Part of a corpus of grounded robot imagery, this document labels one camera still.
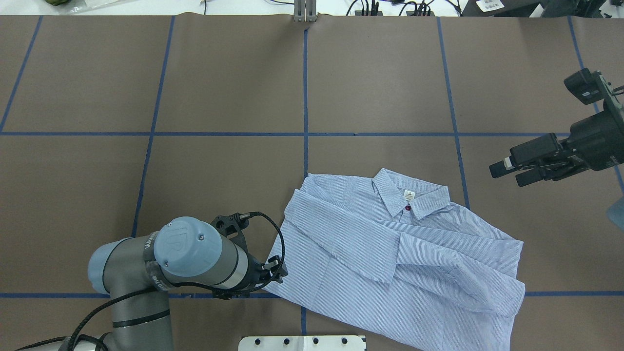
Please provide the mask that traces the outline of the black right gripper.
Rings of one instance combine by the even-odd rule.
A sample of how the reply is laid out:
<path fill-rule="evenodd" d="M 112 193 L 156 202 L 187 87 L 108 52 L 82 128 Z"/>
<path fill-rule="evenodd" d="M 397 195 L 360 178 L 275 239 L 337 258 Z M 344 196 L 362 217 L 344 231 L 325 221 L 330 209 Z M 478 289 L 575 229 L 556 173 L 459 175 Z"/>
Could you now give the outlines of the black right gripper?
<path fill-rule="evenodd" d="M 515 179 L 518 186 L 524 187 L 539 181 L 558 181 L 570 172 L 601 171 L 622 164 L 623 111 L 604 110 L 574 123 L 566 147 L 573 151 L 574 167 L 568 164 L 557 136 L 549 133 L 510 148 L 508 157 L 490 165 L 490 175 L 500 178 L 521 172 Z"/>

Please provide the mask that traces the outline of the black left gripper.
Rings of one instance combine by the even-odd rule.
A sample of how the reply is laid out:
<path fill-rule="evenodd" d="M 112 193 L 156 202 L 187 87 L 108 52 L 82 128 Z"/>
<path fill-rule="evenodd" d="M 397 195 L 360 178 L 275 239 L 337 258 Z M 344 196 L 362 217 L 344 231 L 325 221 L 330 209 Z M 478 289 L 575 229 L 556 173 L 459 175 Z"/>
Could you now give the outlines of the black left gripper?
<path fill-rule="evenodd" d="M 268 262 L 260 263 L 252 254 L 247 254 L 247 272 L 239 283 L 239 292 L 249 293 L 262 284 L 283 283 L 288 270 L 282 257 L 271 257 Z"/>

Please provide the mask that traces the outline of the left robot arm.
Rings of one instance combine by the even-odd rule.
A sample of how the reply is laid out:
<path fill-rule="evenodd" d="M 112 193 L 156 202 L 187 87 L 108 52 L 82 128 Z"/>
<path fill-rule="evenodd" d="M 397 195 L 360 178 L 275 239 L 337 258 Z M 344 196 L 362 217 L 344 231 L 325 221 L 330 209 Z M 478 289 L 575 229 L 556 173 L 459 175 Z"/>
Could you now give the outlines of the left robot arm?
<path fill-rule="evenodd" d="M 112 307 L 112 332 L 95 340 L 97 350 L 171 351 L 174 348 L 169 292 L 180 287 L 206 289 L 229 300 L 247 297 L 288 275 L 285 253 L 265 263 L 248 251 L 243 229 L 264 213 L 235 213 L 207 223 L 178 217 L 143 237 L 105 244 L 92 254 L 88 276 L 111 300 L 93 310 L 60 345 L 73 351 L 84 326 Z"/>

